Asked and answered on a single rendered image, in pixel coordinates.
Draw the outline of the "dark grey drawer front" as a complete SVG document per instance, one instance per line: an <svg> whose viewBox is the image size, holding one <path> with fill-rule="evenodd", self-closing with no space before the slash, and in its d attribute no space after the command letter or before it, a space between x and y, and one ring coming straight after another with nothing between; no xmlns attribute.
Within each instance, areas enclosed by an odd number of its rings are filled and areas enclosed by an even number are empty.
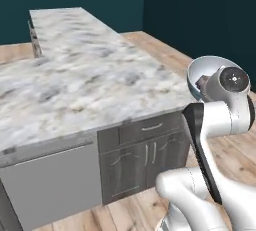
<svg viewBox="0 0 256 231"><path fill-rule="evenodd" d="M178 130L181 123L180 118L181 112L176 111L121 126L119 128L120 143L125 144L139 141L142 139L158 136L167 131ZM141 131L142 127L150 127L159 123L163 123L163 126L158 129Z"/></svg>

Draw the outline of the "dark grey cupboard door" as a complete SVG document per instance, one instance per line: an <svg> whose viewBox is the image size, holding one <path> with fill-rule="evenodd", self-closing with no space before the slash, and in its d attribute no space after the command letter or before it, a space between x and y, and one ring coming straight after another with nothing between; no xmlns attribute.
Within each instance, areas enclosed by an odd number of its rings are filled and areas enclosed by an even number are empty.
<svg viewBox="0 0 256 231"><path fill-rule="evenodd" d="M154 146L157 143L156 159L152 164ZM155 180L159 173L184 167L189 151L189 142L182 131L163 135L155 138L150 144L150 156L148 161L147 187L155 186Z"/></svg>
<svg viewBox="0 0 256 231"><path fill-rule="evenodd" d="M100 156L104 205L139 193L146 188L146 144L138 143Z"/></svg>

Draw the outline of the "brown bread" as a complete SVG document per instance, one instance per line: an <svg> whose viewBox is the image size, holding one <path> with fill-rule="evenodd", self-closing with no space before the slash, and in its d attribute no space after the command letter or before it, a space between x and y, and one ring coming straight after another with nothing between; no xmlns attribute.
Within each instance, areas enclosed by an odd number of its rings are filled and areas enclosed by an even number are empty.
<svg viewBox="0 0 256 231"><path fill-rule="evenodd" d="M196 82L196 87L200 90L200 91L204 91L206 89L206 84L209 80L209 76L206 75L202 75Z"/></svg>

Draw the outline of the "white bowl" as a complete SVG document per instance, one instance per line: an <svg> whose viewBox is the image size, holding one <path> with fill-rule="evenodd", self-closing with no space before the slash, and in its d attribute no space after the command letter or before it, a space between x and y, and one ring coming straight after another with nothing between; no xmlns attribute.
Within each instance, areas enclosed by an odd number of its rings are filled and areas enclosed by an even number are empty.
<svg viewBox="0 0 256 231"><path fill-rule="evenodd" d="M202 96L197 88L196 82L204 76L212 76L221 66L237 67L237 64L219 56L201 56L193 59L187 67L187 85L192 96L199 101Z"/></svg>

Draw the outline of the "grey dishwasher front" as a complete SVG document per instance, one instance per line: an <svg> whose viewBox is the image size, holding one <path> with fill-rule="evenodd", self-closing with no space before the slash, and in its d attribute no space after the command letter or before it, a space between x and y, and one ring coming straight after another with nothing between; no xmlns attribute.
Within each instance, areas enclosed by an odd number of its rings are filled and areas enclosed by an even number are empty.
<svg viewBox="0 0 256 231"><path fill-rule="evenodd" d="M94 145L5 167L0 170L0 179L24 231L102 203Z"/></svg>

